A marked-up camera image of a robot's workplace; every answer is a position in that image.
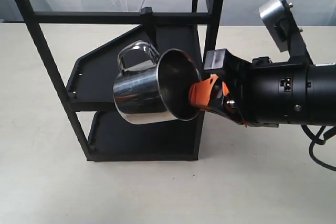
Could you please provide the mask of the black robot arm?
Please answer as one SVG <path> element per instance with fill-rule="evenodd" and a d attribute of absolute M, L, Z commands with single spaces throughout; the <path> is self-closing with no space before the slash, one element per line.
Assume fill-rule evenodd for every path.
<path fill-rule="evenodd" d="M 209 78 L 191 86 L 192 106 L 237 124 L 335 125 L 335 64 L 313 65 L 302 58 L 246 61 L 227 49 L 207 52 Z"/>

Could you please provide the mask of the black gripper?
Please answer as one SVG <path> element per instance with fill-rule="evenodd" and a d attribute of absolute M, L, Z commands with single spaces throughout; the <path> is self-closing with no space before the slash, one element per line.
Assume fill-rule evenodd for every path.
<path fill-rule="evenodd" d="M 206 53 L 203 69 L 213 75 L 191 86 L 192 106 L 245 127 L 307 124 L 306 57 L 249 62 L 217 49 Z"/>

